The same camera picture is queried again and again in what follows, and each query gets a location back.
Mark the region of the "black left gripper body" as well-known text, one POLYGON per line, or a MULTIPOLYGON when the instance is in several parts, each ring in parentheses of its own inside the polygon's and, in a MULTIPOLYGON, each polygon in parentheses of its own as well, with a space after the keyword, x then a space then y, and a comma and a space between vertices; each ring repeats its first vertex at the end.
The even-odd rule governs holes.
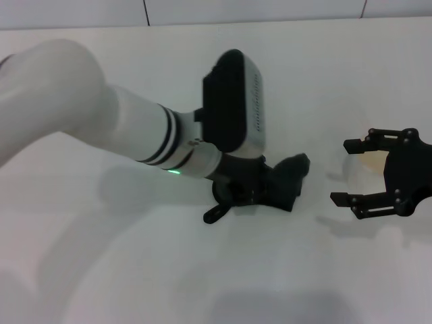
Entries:
POLYGON ((223 153, 215 171, 207 179, 212 182, 238 183, 244 188, 242 198, 249 198, 251 188, 266 187, 265 176, 271 168, 265 162, 263 155, 256 159, 243 159, 223 153))

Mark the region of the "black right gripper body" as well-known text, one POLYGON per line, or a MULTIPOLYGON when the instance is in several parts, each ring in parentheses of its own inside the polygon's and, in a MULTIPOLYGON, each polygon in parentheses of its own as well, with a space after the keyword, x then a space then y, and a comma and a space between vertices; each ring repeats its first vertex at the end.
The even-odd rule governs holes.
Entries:
POLYGON ((417 129, 403 130, 391 147, 384 179, 396 215, 410 216, 422 200, 432 197, 432 144, 423 142, 417 129))

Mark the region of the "white paper cup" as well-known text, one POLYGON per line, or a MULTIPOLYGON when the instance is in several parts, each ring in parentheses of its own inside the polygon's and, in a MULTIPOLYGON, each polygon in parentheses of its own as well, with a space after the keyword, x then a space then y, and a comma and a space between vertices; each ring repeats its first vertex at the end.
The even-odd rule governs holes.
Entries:
POLYGON ((343 149, 342 175, 352 194, 374 194, 385 191, 383 170, 388 152, 373 151, 349 155, 343 149))

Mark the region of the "dark blue rag with loop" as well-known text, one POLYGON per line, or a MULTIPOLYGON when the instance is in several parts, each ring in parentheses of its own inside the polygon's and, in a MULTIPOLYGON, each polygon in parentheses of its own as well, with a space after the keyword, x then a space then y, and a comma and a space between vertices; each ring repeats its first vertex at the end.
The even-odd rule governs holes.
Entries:
MULTIPOLYGON (((292 211, 294 202, 302 191, 303 179, 308 175, 310 160, 306 154, 300 153, 288 157, 265 176, 267 194, 263 201, 264 206, 274 207, 282 211, 292 211)), ((213 224, 220 220, 231 208, 253 206, 248 204, 248 198, 241 198, 237 204, 219 204, 203 215, 203 221, 213 224)))

